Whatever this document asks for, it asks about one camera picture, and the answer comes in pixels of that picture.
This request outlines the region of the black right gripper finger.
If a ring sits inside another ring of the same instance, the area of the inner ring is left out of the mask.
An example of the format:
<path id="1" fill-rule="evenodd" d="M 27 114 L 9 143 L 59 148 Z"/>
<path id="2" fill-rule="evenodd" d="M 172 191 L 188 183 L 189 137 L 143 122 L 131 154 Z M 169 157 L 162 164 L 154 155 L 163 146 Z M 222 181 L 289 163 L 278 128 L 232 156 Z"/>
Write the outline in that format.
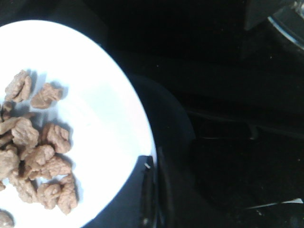
<path id="1" fill-rule="evenodd" d="M 138 156 L 134 168 L 115 196 L 119 228 L 170 228 L 171 214 L 161 194 L 152 156 Z"/>

